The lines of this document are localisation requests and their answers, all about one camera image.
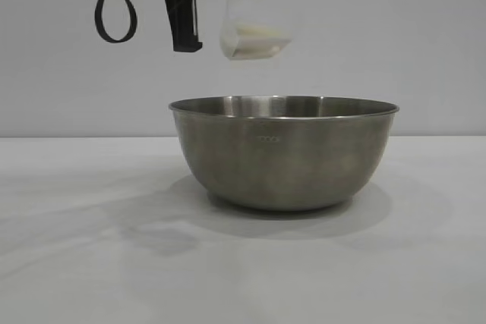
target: bowl rim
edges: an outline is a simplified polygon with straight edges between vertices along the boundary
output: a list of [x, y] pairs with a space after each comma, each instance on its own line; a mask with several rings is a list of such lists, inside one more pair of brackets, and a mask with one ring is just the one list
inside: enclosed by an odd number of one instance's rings
[[[237, 115], [224, 115], [224, 114], [217, 114], [217, 113], [203, 113], [203, 112], [196, 112], [192, 110], [178, 108], [176, 104], [183, 103], [183, 102], [191, 102], [195, 100], [209, 100], [209, 99], [226, 99], [226, 98], [289, 98], [289, 97], [297, 97], [297, 98], [312, 98], [312, 99], [334, 99], [334, 100], [352, 100], [356, 102], [376, 102], [382, 105], [386, 105], [390, 107], [390, 110], [385, 112], [378, 112], [378, 113], [367, 113], [367, 114], [358, 114], [358, 115], [333, 115], [327, 117], [251, 117], [251, 116], [237, 116]], [[222, 118], [222, 119], [239, 119], [239, 120], [253, 120], [253, 121], [320, 121], [320, 120], [346, 120], [346, 119], [361, 119], [361, 118], [370, 118], [370, 117], [378, 117], [384, 115], [393, 115], [399, 112], [400, 107], [391, 103], [391, 102], [382, 102], [380, 100], [374, 99], [362, 99], [362, 98], [348, 98], [344, 96], [312, 96], [312, 95], [228, 95], [228, 96], [206, 96], [202, 98], [190, 98], [190, 99], [182, 99], [177, 100], [175, 102], [171, 102], [169, 104], [169, 109], [173, 112], [179, 112], [183, 114], [189, 115], [198, 115], [201, 117], [209, 117], [209, 118]]]

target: white tabletop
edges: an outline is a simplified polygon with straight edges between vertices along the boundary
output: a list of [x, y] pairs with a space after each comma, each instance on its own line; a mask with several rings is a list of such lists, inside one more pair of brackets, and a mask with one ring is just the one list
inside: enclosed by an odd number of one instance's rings
[[486, 137], [393, 137], [353, 203], [211, 202], [173, 138], [0, 140], [3, 324], [484, 324]]

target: stainless steel bowl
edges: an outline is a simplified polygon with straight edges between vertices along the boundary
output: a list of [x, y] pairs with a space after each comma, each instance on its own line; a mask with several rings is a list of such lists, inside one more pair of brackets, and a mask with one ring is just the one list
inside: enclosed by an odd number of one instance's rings
[[317, 209], [370, 180], [398, 107], [315, 96], [227, 96], [170, 105], [185, 158], [209, 192], [265, 210]]

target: clear plastic cup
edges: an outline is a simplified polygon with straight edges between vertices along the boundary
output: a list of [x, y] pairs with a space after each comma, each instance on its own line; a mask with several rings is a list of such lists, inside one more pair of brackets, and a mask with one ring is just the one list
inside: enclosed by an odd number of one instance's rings
[[288, 0], [228, 0], [221, 49], [230, 60], [272, 58], [292, 41], [294, 29]]

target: gray wall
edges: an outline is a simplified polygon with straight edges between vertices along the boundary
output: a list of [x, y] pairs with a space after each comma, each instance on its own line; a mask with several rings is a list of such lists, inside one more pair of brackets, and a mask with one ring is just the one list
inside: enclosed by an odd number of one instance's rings
[[[486, 0], [289, 0], [305, 5], [292, 46], [236, 63], [225, 0], [199, 0], [195, 55], [172, 53], [163, 0], [133, 1], [139, 33], [109, 45], [96, 0], [0, 0], [0, 136], [173, 135], [169, 102], [225, 94], [382, 99], [402, 107], [395, 134], [486, 134]], [[108, 0], [116, 35], [125, 12]]]

